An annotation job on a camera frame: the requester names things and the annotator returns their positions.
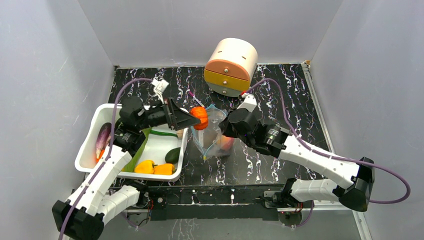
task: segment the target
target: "white wall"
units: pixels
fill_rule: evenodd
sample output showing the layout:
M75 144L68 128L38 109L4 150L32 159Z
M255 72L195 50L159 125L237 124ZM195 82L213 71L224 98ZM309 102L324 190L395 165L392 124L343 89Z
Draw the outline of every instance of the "white wall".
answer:
M367 156L403 175L411 197L370 204L373 240L423 239L424 2L345 0L311 62L311 73L338 154ZM372 198L405 188L376 171Z
M0 233L57 239L52 215L113 65L77 0L0 2Z
M259 63L310 60L342 0L79 0L112 63L205 65L240 38Z

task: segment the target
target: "white bracket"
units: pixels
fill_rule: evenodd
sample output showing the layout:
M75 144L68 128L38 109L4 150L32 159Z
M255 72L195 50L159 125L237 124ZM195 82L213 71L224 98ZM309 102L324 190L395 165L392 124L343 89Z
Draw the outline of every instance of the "white bracket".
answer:
M164 79L161 79L160 81L157 80L157 79L153 79L153 81L151 82L151 84L154 86L153 92L155 94L157 94L159 100L163 104L164 103L164 98L162 97L162 94L165 92L165 89L168 87L169 83L166 80L164 80Z
M238 105L237 109L247 109L249 112L252 113L258 105L253 94L244 93L241 97L244 98L244 101L240 105Z
M352 211L350 208L343 206L340 202L333 201L313 201L313 210L314 211ZM310 207L303 207L303 211L311 210ZM278 212L296 212L295 207L280 207L277 208Z

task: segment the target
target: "black marble surface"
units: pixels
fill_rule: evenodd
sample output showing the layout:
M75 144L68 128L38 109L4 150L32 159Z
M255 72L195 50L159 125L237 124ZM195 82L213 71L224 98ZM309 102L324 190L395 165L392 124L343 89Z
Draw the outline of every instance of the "black marble surface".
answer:
M203 79L203 70L204 68L200 66L117 69L109 103L115 101L118 91L131 79L164 78L169 82L169 86L163 97L173 97L180 107L187 110L198 105L189 96L188 91L192 91L206 107L211 104L226 110L236 107L239 103L237 98L226 97L211 91ZM300 64L258 65L251 86L263 78L275 79L280 84L289 120L302 138L328 150L302 66ZM277 121L285 126L283 109L276 87L270 83L264 83L256 88L253 94L258 103L254 114L265 122ZM138 82L128 87L120 100L131 95L137 95L146 105L157 100L153 88L146 82ZM144 181L146 184L171 186L283 184L288 178L303 180L323 178L298 164L259 154L246 147L239 139L236 139L230 156L212 157L204 161L203 155L193 142L191 131L188 132L188 143L179 180L176 182ZM122 181L122 178L117 178L115 187L120 187Z

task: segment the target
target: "plastic bag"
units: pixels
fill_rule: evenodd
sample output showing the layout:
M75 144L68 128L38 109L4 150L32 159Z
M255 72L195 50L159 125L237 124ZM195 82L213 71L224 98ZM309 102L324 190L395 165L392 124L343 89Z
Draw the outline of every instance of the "plastic bag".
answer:
M221 129L218 126L227 117L228 112L218 109L212 104L206 108L206 113L209 121L207 128L196 130L191 127L194 144L203 154L204 160L212 156L229 156L232 152L235 139L222 135Z

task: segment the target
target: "yellow bell pepper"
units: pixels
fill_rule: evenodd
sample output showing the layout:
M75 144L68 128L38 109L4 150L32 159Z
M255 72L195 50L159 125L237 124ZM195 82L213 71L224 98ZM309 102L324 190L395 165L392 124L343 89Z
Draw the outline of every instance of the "yellow bell pepper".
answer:
M154 167L154 174L172 175L175 172L175 166L172 163L165 163Z
M153 160L144 160L134 169L137 174L153 174L155 172L155 162Z

